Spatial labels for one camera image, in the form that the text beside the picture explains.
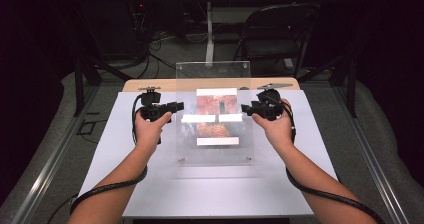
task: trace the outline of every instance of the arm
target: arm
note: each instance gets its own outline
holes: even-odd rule
[[[145,121],[136,115],[137,145],[127,157],[95,187],[133,180],[141,175],[156,150],[161,128],[171,118],[168,112],[155,122]],[[106,191],[81,202],[72,213],[68,224],[118,223],[122,217],[135,185]]]
[[[283,113],[275,121],[268,121],[257,114],[253,114],[252,117],[265,130],[269,142],[298,183],[359,201],[351,191],[324,172],[293,145],[291,123],[287,113]],[[375,223],[370,216],[354,207],[308,193],[302,192],[302,194],[322,223]]]

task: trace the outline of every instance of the forearm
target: forearm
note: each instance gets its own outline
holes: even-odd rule
[[[292,143],[276,146],[287,169],[301,185],[359,201],[350,190],[324,172]],[[302,194],[322,223],[375,223],[367,214],[346,204],[304,192]]]
[[[147,165],[151,153],[135,148],[95,187],[136,179]],[[74,210],[68,223],[118,223],[122,217],[135,185],[94,195]]]

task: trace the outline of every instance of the chair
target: chair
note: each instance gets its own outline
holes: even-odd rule
[[[242,30],[234,60],[240,49],[241,59],[247,61],[296,58],[296,77],[318,12],[315,4],[273,5],[253,12]]]

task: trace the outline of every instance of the haptic device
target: haptic device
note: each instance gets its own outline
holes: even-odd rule
[[[156,89],[160,89],[160,87],[139,88],[139,90],[146,90],[146,92],[138,95],[137,98],[134,100],[132,110],[132,131],[134,143],[137,142],[137,137],[135,133],[135,115],[137,111],[140,111],[140,114],[143,119],[154,122],[167,112],[176,113],[177,111],[184,110],[184,102],[170,102],[167,104],[159,104],[161,94],[159,92],[155,92]],[[135,107],[137,105],[138,100],[140,99],[142,106],[136,111]]]
[[[245,112],[248,116],[256,113],[269,121],[274,121],[284,112],[287,112],[292,126],[291,139],[294,142],[296,128],[294,125],[293,112],[290,106],[281,101],[280,93],[274,89],[277,87],[281,87],[281,85],[268,84],[258,87],[258,89],[264,89],[263,92],[257,94],[259,101],[252,101],[252,106],[242,104],[241,111]]]

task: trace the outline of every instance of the surgical image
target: surgical image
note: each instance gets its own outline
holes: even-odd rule
[[[237,96],[197,96],[197,114],[198,115],[216,115],[237,113]],[[225,123],[198,123],[197,134],[199,138],[220,138],[233,136],[229,125]]]

